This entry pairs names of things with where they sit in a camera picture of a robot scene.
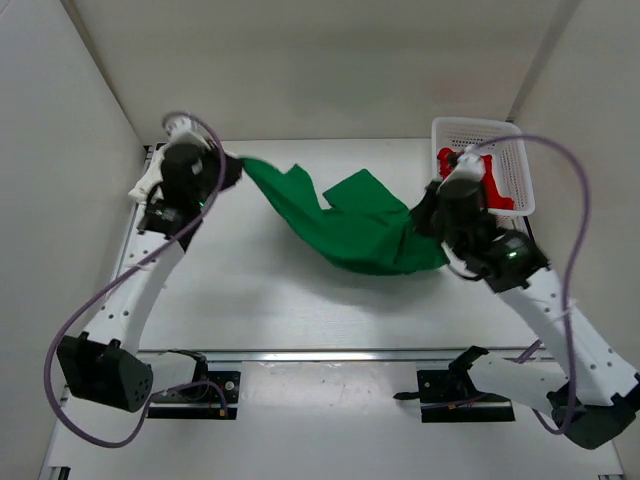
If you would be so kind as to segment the white t shirt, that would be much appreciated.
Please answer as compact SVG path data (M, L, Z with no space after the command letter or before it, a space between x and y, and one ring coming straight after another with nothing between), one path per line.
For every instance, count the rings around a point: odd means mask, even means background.
M145 172L129 191L128 196L136 203L144 204L152 188L162 181L161 164L165 150L165 144L156 146Z

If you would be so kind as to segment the green t shirt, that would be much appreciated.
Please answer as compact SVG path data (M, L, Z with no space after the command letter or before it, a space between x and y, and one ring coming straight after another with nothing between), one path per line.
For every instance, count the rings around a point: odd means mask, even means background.
M323 192L319 203L308 172L283 172L257 158L245 173L276 213L333 266L370 276L409 275L449 264L440 243L415 231L410 209L369 170L361 169Z

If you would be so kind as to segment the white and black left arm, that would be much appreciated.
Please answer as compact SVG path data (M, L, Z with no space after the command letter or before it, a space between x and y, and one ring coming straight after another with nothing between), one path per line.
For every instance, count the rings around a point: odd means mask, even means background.
M155 393L176 388L186 399L206 395L204 358L186 350L139 352L140 339L171 272L203 223L217 194L239 179L240 163L226 157L200 119L174 113L163 121L168 141L161 178L150 189L134 238L133 264L77 335L58 342L56 356L70 393L136 412Z

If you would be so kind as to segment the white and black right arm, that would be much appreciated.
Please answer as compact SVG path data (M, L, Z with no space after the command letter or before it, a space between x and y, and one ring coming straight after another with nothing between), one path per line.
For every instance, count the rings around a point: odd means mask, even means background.
M536 334L559 365L547 374L477 346L449 364L449 387L460 399L496 394L521 403L546 429L594 450L621 434L639 411L639 373L613 351L571 302L566 276L525 233L499 225L489 210L483 156L445 150L442 176L426 188L411 215L464 264L466 281L481 281Z

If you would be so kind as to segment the red t shirt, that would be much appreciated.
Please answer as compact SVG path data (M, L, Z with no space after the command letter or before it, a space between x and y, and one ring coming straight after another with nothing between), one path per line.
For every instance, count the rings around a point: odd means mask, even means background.
M456 152L450 148L442 148L437 154L439 177L446 179L453 171L453 166L449 162ZM503 196L499 190L493 173L493 156L482 155L481 156L485 174L482 178L482 184L486 190L488 196L488 207L492 209L513 211L515 209L514 200L509 196Z

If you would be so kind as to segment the white plastic basket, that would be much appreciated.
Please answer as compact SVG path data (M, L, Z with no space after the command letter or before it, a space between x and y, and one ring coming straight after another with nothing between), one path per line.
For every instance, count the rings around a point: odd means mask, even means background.
M499 192L514 200L513 211L492 209L502 217L528 216L535 210L535 198L524 142L495 143L497 137L519 135L521 130L507 122L466 117L438 117L431 126L432 174L439 177L437 154L442 148L460 151L480 144L480 155L493 156L493 173Z

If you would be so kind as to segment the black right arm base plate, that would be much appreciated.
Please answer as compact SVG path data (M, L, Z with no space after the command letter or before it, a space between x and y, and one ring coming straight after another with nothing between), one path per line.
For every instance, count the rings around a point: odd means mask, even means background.
M489 351L472 346L446 369L417 371L417 390L397 392L400 402L418 400L423 424L505 423L515 414L509 399L476 389L468 371L472 363Z

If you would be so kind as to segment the aluminium table edge rail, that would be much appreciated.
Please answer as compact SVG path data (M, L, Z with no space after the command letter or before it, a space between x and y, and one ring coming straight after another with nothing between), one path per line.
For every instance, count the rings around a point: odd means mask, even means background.
M197 349L214 363L450 362L466 349Z

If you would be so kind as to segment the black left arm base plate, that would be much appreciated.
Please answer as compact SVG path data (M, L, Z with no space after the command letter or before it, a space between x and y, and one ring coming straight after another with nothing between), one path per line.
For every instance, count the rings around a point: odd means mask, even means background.
M149 419L235 420L239 366L216 366L200 352L169 350L150 357L154 386Z

